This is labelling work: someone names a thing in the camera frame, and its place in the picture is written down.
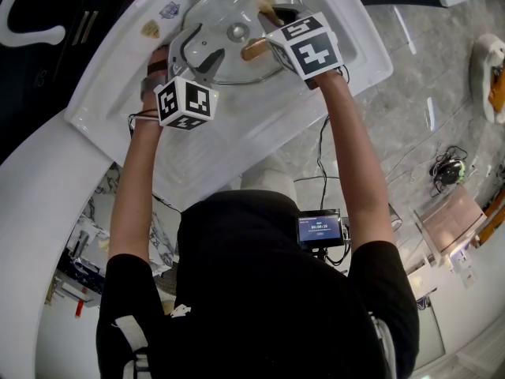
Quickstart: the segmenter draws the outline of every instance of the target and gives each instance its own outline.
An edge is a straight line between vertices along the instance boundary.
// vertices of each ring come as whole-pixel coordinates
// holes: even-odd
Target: marble floor
[[[469,153],[465,187],[481,206],[496,191],[505,128],[488,123],[473,106],[468,67],[478,36],[490,32],[505,39],[505,0],[471,0],[450,9],[370,6],[368,13],[395,71],[356,101],[387,176],[390,202],[403,219],[398,249],[404,264],[412,264],[425,246],[412,211],[432,200],[428,170],[437,154],[453,144]],[[277,151],[294,178],[320,175],[316,156],[322,124],[323,119]],[[333,144],[327,128],[322,160],[328,175],[336,176]],[[319,207],[322,186],[322,179],[297,182],[301,209]],[[338,180],[328,182],[325,208],[346,214]]]

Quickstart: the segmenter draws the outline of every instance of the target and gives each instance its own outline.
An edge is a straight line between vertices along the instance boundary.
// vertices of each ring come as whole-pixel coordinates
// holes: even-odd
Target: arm
[[[353,253],[368,242],[394,242],[386,181],[347,83],[335,71],[315,78],[330,115]]]
[[[156,50],[149,64],[166,60],[167,48]],[[160,70],[149,77],[166,73]],[[143,111],[154,110],[154,92],[144,94]],[[152,175],[162,127],[153,121],[136,120],[135,132],[126,155],[125,166],[110,222],[109,258],[132,254],[149,262],[149,230],[152,223]]]

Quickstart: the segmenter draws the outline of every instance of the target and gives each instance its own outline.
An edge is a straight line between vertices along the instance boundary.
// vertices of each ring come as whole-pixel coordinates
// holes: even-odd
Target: white sink
[[[159,12],[170,2],[180,4],[180,15],[161,18]],[[383,43],[359,0],[303,2],[313,12],[323,11],[339,38],[354,95],[392,74]],[[130,141],[127,116],[141,109],[140,81],[149,56],[178,33],[189,6],[188,0],[137,0],[97,50],[66,110],[65,118],[121,165]],[[140,34],[151,19],[159,25],[159,39]],[[326,114],[320,92],[310,92],[287,71],[261,84],[213,88],[220,91],[215,120],[191,132],[167,128],[159,143],[154,191],[181,210]]]

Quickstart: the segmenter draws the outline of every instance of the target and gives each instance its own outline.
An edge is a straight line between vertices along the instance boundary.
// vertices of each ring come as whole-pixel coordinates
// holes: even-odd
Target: hand
[[[149,65],[156,62],[161,62],[168,58],[168,47],[160,47],[156,51],[152,52],[151,58],[149,59]],[[148,75],[148,78],[153,78],[157,76],[162,76],[168,74],[168,70],[159,70],[157,72]],[[144,93],[144,105],[142,111],[156,109],[156,94],[154,92]]]

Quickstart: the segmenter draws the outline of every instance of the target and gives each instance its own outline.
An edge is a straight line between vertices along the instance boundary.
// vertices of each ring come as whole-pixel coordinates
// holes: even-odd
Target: glass pot lid
[[[302,1],[196,0],[186,11],[181,25],[184,29],[202,24],[201,30],[184,47],[186,61],[196,68],[210,54],[224,49],[225,57],[215,75],[215,84],[220,85],[253,84],[277,74],[282,67],[266,45],[260,47],[262,53],[256,57],[254,52],[258,51],[244,55],[244,48],[263,44],[265,32],[257,17],[260,7],[283,3],[302,4]]]

